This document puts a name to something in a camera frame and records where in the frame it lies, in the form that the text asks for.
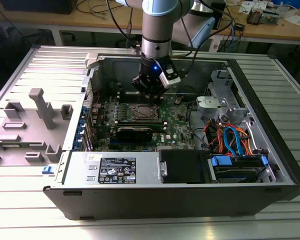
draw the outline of blue latch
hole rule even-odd
[[[85,123],[86,123],[86,121],[84,119],[79,119],[79,125],[83,125]]]
[[[211,158],[212,166],[217,165],[232,165],[231,158],[229,156],[214,156]]]
[[[261,157],[261,160],[262,160],[262,162],[263,162],[263,164],[265,165],[265,166],[268,166],[268,159],[265,157],[265,156],[262,156]]]
[[[77,130],[78,132],[82,132],[82,131],[84,130],[84,128],[83,128],[82,126],[77,126],[77,127],[76,127],[76,130]]]
[[[44,166],[42,174],[54,174],[52,166]]]
[[[83,106],[82,107],[82,113],[87,113],[87,112],[89,112],[89,110],[88,110],[88,108],[87,107],[85,107],[85,106]]]
[[[78,141],[74,141],[74,143],[73,143],[73,146],[75,146],[75,147],[81,147],[81,142],[78,142]]]

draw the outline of robotic arm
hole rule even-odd
[[[139,75],[134,87],[149,99],[157,99],[181,78],[169,54],[171,40],[190,45],[181,18],[185,17],[193,47],[210,34],[215,19],[187,14],[195,0],[116,0],[131,8],[143,10],[142,53]]]

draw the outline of computer case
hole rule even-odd
[[[78,0],[0,0],[5,10],[71,14]]]

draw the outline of workbench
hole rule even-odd
[[[76,105],[87,75],[88,53],[128,54],[122,48],[32,48],[0,91],[0,125],[8,101],[29,101],[31,88],[43,88],[54,108]],[[173,54],[184,54],[175,51]],[[199,58],[227,57],[239,64],[265,110],[300,165],[300,86],[276,59],[260,54],[200,52]],[[276,202],[255,216],[129,220],[78,220],[64,217],[44,195],[54,178],[42,175],[42,166],[0,166],[0,239],[174,239],[252,240],[299,239],[300,196]]]
[[[104,4],[104,1],[91,1],[91,5],[98,4]],[[118,6],[118,4],[113,2],[111,6]],[[61,31],[119,33],[111,17],[109,16],[109,13],[106,13],[106,19],[101,19],[100,17],[96,17],[88,13],[82,13],[77,9],[74,9],[69,15],[63,15],[54,13],[6,11],[1,5],[0,8],[3,14],[18,28],[51,30],[57,46],[64,45]],[[300,26],[292,24],[283,19],[279,20],[278,25],[247,24],[247,15],[238,13],[240,7],[236,6],[233,10],[232,8],[233,7],[229,7],[231,14],[234,18],[236,18],[236,22],[245,25],[243,36],[241,37],[242,41],[300,45]],[[89,12],[87,3],[81,4],[80,9]],[[106,6],[100,6],[96,8],[98,11],[106,9]],[[124,6],[118,7],[113,9],[113,14],[120,27],[125,30],[130,17],[130,9]],[[3,18],[1,14],[0,26],[11,27],[11,25]],[[135,9],[133,11],[132,26],[132,34],[142,34],[142,11],[139,9]],[[226,39],[229,34],[230,31],[227,29],[214,36],[210,51],[216,51],[220,41]]]

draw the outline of circuit board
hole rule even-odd
[[[176,96],[165,96],[160,104],[119,103],[109,97],[98,105],[94,116],[97,152],[157,152],[162,149],[194,149],[187,124],[187,103],[175,103]],[[123,128],[150,129],[148,142],[118,142]]]

